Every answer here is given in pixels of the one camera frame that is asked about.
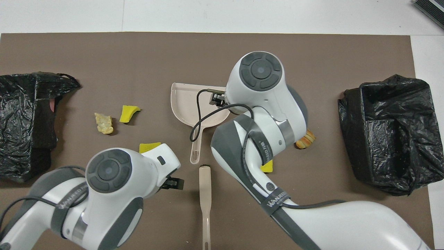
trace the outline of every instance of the robot arm label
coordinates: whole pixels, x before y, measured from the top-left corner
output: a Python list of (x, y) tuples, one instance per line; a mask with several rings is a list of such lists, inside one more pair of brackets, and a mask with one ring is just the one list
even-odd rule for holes
[(271, 145), (262, 133), (259, 126), (250, 117), (242, 114), (236, 118), (238, 124), (248, 132), (248, 137), (253, 141), (254, 146), (261, 155), (262, 165), (273, 159), (273, 151), (271, 150)]
[(79, 198), (83, 195), (86, 195), (88, 192), (88, 184), (85, 182), (78, 184), (74, 187), (69, 193), (63, 197), (57, 206), (55, 206), (54, 213), (52, 214), (51, 219), (51, 230), (60, 234), (60, 236), (66, 239), (63, 236), (63, 224), (65, 223), (66, 216), (68, 215), (68, 211), (71, 208), (71, 205), (74, 204)]
[(282, 188), (278, 187), (261, 202), (261, 207), (270, 216), (282, 206), (286, 199), (290, 199), (290, 196)]

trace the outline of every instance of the food scrap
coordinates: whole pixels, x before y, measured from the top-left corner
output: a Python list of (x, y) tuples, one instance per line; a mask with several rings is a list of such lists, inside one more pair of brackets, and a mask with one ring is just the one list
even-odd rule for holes
[(306, 149), (313, 143), (315, 139), (316, 137), (314, 136), (314, 134), (309, 129), (307, 129), (307, 133), (304, 135), (304, 137), (295, 142), (294, 146), (297, 149)]
[(97, 130), (103, 134), (111, 134), (114, 129), (112, 128), (111, 116), (106, 116), (99, 113), (94, 113), (95, 122), (97, 123)]

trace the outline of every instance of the dustpan handle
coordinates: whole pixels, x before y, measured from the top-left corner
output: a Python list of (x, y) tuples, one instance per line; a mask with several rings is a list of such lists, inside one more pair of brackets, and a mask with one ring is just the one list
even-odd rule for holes
[[(202, 132), (203, 128), (200, 128), (200, 133), (197, 139), (191, 145), (190, 162), (192, 164), (198, 164), (200, 159), (200, 145), (202, 144)], [(194, 131), (193, 138), (196, 136), (197, 130)]]

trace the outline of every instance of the brush handle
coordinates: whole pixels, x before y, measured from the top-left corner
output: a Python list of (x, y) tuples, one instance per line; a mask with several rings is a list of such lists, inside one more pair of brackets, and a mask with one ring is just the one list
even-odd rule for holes
[(202, 250), (211, 250), (210, 216), (202, 217)]
[(199, 196), (200, 208), (202, 210), (202, 250), (211, 250), (211, 169), (207, 165), (203, 165), (199, 168)]

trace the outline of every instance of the dustpan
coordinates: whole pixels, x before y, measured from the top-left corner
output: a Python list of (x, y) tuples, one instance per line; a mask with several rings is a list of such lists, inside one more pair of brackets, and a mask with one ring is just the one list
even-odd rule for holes
[[(196, 95), (202, 89), (215, 89), (225, 91), (225, 87), (194, 85), (177, 82), (173, 83), (171, 86), (171, 109), (173, 110), (173, 113), (177, 117), (177, 119), (187, 124), (188, 126), (194, 127), (194, 125), (199, 121)], [(203, 92), (199, 95), (201, 117), (204, 117), (207, 114), (217, 110), (217, 106), (209, 104), (210, 98), (211, 93), (209, 92)], [(205, 128), (220, 124), (228, 117), (229, 114), (230, 112), (225, 109), (215, 113), (213, 116), (202, 122), (199, 136), (197, 140), (191, 145), (190, 162), (192, 164), (197, 164), (200, 159), (200, 147), (202, 144), (203, 130)]]

